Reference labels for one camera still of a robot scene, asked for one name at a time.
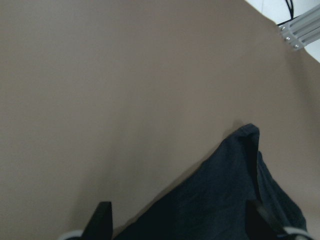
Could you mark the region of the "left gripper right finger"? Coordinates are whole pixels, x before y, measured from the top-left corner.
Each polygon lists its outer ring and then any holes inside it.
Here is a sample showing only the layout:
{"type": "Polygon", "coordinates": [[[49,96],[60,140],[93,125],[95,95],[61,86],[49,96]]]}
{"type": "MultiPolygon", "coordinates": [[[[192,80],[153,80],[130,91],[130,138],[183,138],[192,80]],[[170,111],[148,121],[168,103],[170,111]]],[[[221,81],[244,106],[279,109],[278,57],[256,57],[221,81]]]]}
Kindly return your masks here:
{"type": "Polygon", "coordinates": [[[307,240],[308,232],[283,226],[258,200],[246,202],[246,233],[250,240],[307,240]]]}

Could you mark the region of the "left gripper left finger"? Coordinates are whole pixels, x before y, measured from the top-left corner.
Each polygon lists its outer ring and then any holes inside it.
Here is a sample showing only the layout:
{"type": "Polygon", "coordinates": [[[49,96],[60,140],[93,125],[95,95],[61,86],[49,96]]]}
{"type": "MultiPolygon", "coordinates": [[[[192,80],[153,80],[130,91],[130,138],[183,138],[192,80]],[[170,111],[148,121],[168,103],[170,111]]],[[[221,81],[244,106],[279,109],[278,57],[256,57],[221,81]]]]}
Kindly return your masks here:
{"type": "Polygon", "coordinates": [[[100,202],[83,233],[83,240],[111,240],[112,239],[112,203],[100,202]]]}

